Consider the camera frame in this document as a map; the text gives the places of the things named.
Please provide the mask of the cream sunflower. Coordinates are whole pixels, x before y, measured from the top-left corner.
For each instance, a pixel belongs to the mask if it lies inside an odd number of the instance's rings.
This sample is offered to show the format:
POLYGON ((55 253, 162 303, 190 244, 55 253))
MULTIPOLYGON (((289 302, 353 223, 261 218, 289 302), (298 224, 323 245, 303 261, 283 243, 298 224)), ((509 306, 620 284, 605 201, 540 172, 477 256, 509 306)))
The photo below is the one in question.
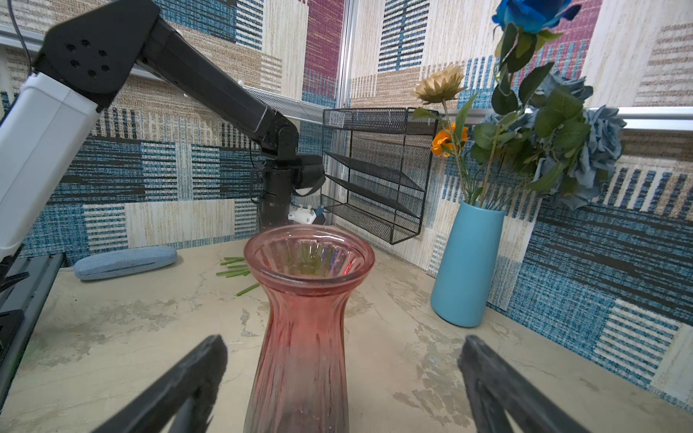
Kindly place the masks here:
POLYGON ((440 129, 442 121, 456 123, 458 132, 462 126, 467 126, 468 113, 475 100, 472 97, 463 108, 460 108, 454 120, 450 119, 449 102, 458 100, 458 94, 465 89, 462 86, 464 73, 460 66, 451 65, 445 70, 438 71, 421 80, 414 88, 414 95, 422 102, 420 108, 413 112, 413 119, 427 119, 438 122, 440 129))

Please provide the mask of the dark red glass vase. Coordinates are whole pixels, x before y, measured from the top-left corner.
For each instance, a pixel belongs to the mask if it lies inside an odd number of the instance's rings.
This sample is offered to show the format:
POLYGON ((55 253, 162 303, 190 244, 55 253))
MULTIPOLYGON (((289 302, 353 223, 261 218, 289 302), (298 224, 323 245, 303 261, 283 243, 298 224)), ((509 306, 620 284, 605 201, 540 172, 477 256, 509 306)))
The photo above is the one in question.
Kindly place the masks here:
POLYGON ((295 225, 263 231, 244 255, 270 304, 244 430, 348 431, 344 317, 374 250, 335 227, 295 225))

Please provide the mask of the small blue flower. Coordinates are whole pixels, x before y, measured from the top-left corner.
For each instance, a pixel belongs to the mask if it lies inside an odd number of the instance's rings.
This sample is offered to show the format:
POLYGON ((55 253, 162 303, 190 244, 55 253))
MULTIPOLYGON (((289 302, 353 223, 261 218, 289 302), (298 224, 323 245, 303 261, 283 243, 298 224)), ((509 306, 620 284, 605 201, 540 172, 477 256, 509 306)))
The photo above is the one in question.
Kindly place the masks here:
POLYGON ((488 197, 491 172, 495 165, 503 167, 530 145, 530 126, 518 126, 526 119, 526 110, 539 86, 552 70, 553 63, 535 66, 513 87, 517 73, 529 67, 534 55, 546 43, 561 38, 555 30, 562 22, 571 22, 582 5, 573 1, 502 1, 492 17, 503 31, 494 71, 496 86, 492 108, 496 121, 488 119, 474 128, 476 148, 487 148, 488 161, 481 189, 479 207, 492 207, 488 197))

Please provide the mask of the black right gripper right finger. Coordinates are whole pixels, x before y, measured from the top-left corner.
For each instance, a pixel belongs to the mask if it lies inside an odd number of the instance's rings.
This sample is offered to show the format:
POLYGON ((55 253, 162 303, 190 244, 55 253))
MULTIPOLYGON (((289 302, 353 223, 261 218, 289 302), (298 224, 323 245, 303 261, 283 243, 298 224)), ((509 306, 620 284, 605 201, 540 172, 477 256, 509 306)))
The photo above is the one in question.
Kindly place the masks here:
POLYGON ((458 368, 478 432, 585 432, 480 337, 466 337, 458 368))

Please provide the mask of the orange marigold flower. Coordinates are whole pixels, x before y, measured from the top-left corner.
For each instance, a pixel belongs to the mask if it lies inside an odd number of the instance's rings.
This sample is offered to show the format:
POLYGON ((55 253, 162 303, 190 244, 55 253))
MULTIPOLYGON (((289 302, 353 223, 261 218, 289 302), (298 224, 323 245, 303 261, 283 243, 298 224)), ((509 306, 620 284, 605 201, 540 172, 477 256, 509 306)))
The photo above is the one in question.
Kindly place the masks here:
POLYGON ((469 142, 469 128, 462 126, 458 132, 457 124, 443 120, 442 128, 431 142, 431 152, 437 157, 452 158, 464 189, 464 201, 473 205, 476 199, 474 182, 467 167, 465 149, 469 142))

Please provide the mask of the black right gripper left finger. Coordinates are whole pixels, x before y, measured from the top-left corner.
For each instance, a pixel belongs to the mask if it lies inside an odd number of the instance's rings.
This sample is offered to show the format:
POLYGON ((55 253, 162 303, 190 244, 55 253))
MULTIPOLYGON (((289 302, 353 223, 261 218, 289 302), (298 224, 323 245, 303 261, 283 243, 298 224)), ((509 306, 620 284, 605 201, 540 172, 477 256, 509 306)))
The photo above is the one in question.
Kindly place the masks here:
POLYGON ((205 432, 226 369, 222 336, 209 336, 96 431, 205 432))

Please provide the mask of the light blue ceramic vase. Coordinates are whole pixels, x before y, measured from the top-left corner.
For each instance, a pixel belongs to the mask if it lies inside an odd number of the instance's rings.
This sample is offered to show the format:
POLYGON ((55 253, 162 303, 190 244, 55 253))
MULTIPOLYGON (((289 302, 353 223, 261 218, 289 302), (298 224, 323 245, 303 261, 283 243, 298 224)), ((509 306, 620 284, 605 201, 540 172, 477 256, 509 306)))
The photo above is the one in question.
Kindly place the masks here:
POLYGON ((431 294, 434 312, 462 328, 481 325, 505 213, 460 205, 431 294))

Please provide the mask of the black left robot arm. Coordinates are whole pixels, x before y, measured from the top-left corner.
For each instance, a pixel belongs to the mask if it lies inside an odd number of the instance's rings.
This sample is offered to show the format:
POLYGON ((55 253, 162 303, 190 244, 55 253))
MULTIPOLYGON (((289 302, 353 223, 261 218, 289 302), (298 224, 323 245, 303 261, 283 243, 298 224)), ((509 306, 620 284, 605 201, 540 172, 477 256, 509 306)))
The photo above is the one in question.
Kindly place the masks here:
MULTIPOLYGON (((320 153, 344 5, 335 1, 163 1, 162 17, 239 83, 290 103, 299 149, 320 153)), ((105 109, 23 243, 23 256, 177 249, 258 230, 257 144, 198 101, 133 75, 105 109)))

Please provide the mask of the blue rose bouquet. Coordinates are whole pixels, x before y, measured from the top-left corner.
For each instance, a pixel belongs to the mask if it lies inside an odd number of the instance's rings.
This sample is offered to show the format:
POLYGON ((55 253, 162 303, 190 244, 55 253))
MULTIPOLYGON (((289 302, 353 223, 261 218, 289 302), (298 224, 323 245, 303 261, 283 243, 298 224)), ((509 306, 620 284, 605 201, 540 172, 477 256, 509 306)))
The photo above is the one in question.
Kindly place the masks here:
POLYGON ((527 191, 571 210, 594 203, 615 175, 626 121, 617 108, 588 109, 584 79, 547 75, 523 112, 491 114, 472 129, 478 170, 467 203, 502 210, 527 191))

